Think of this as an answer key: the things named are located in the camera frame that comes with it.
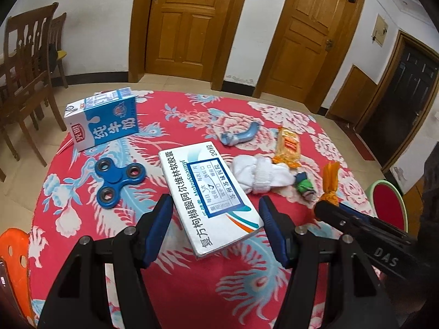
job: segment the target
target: orange chair back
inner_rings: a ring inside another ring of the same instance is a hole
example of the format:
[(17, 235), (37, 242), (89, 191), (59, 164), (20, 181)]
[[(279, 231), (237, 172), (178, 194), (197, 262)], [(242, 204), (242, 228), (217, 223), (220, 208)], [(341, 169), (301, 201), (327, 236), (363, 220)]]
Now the orange chair back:
[(27, 254), (29, 235), (10, 228), (0, 235), (0, 258), (6, 263), (9, 280), (25, 318), (32, 320), (33, 313), (29, 293)]

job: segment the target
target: black door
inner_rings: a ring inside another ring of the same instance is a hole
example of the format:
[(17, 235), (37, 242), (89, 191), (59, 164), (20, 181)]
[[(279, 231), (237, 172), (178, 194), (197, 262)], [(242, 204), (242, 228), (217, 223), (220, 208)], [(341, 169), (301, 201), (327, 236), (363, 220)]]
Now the black door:
[(438, 63), (406, 45), (389, 87), (360, 136), (383, 166), (412, 130), (436, 79)]

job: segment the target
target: doormat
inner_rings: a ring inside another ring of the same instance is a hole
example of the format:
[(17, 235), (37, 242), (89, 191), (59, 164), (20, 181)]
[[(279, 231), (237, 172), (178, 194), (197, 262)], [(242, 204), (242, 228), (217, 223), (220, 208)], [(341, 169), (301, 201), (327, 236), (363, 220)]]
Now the doormat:
[(349, 139), (354, 144), (357, 151), (361, 154), (363, 159), (365, 161), (375, 161), (374, 156), (370, 153), (370, 151), (367, 149), (363, 141), (360, 139), (360, 137), (355, 133), (355, 131), (350, 127), (347, 123), (343, 121), (335, 121), (337, 126), (343, 130), (343, 132), (346, 134), (346, 136), (349, 137)]

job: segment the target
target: baseboard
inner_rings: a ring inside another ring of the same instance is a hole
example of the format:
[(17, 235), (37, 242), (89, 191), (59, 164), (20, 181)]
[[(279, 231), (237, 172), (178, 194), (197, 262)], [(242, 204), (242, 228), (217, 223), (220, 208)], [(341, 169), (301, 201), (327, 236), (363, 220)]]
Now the baseboard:
[(252, 96), (255, 90), (254, 86), (245, 85), (240, 83), (234, 83), (232, 81), (223, 81), (223, 85), (221, 87), (222, 92), (230, 92), (238, 95)]
[(403, 196), (404, 193), (401, 190), (401, 188), (399, 187), (399, 184), (396, 181), (396, 178), (393, 176), (393, 173), (391, 171), (387, 171), (383, 174), (384, 174), (386, 181), (388, 181), (389, 183), (392, 183), (395, 186), (395, 188), (398, 189), (398, 192), (401, 194), (401, 196)]
[(326, 107), (320, 107), (319, 111), (317, 112), (317, 115), (325, 116), (329, 109)]
[[(128, 83), (128, 72), (102, 72), (66, 75), (67, 84)], [(52, 78), (52, 86), (62, 86), (60, 76)]]

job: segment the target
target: metal bolt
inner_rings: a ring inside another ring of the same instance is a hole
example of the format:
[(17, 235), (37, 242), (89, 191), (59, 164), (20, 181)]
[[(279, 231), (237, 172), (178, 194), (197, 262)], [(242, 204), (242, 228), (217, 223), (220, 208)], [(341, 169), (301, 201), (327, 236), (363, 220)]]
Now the metal bolt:
[(136, 232), (136, 228), (134, 226), (128, 226), (128, 228), (125, 228), (125, 230), (123, 231), (123, 233), (125, 235), (131, 236)]
[(344, 234), (344, 235), (342, 236), (342, 240), (343, 240), (345, 243), (353, 243), (353, 242), (354, 242), (354, 238), (353, 238), (351, 235), (349, 235), (349, 234)]
[(305, 226), (300, 225), (296, 226), (294, 231), (296, 232), (296, 234), (305, 235), (308, 232), (308, 229)]
[(83, 236), (80, 238), (81, 245), (87, 245), (90, 242), (90, 236)]

